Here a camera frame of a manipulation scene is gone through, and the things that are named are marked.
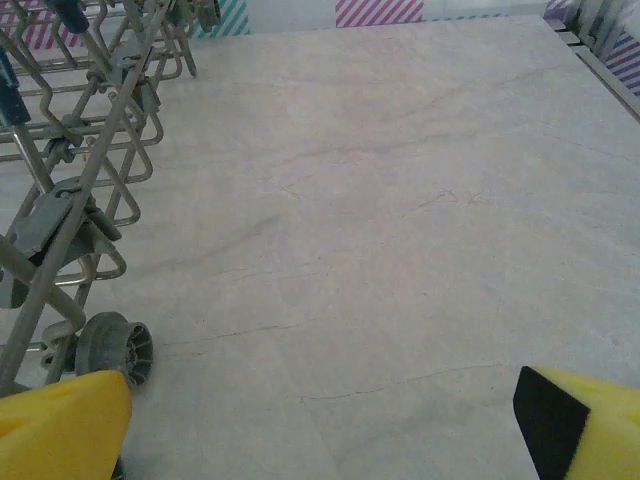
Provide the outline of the aluminium frame post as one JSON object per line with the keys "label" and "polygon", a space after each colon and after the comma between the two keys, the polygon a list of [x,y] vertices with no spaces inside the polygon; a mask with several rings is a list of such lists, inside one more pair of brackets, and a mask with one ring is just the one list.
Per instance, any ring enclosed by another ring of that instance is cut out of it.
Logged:
{"label": "aluminium frame post", "polygon": [[566,26],[582,44],[599,56],[626,0],[573,0]]}

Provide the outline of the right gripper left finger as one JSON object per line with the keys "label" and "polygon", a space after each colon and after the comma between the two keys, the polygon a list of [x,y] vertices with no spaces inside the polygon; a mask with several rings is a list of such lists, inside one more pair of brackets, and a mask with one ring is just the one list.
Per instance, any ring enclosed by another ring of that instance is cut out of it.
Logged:
{"label": "right gripper left finger", "polygon": [[113,370],[0,398],[0,480],[111,480],[131,413]]}

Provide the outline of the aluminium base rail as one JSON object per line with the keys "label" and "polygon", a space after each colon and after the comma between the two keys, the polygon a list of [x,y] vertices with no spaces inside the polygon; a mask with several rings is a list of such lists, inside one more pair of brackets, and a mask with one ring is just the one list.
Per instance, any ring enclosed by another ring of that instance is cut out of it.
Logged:
{"label": "aluminium base rail", "polygon": [[640,41],[622,29],[600,59],[561,22],[550,26],[640,124]]}

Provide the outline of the grey wire dish rack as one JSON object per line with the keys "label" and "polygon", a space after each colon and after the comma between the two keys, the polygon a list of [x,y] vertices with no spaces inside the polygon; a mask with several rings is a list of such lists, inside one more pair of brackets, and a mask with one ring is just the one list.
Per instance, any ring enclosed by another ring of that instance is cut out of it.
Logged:
{"label": "grey wire dish rack", "polygon": [[0,162],[32,178],[0,227],[0,310],[17,314],[0,397],[22,391],[30,352],[48,383],[100,370],[148,380],[148,328],[85,304],[126,272],[116,244],[140,218],[131,186],[152,176],[148,148],[164,136],[158,86],[196,72],[189,37],[220,22],[219,0],[0,0]]}

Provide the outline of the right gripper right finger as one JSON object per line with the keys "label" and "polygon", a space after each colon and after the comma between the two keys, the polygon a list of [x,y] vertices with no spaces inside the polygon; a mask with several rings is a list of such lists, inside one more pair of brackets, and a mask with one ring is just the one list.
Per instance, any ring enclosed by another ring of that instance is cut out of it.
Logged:
{"label": "right gripper right finger", "polygon": [[640,480],[640,389],[524,366],[513,410],[539,480]]}

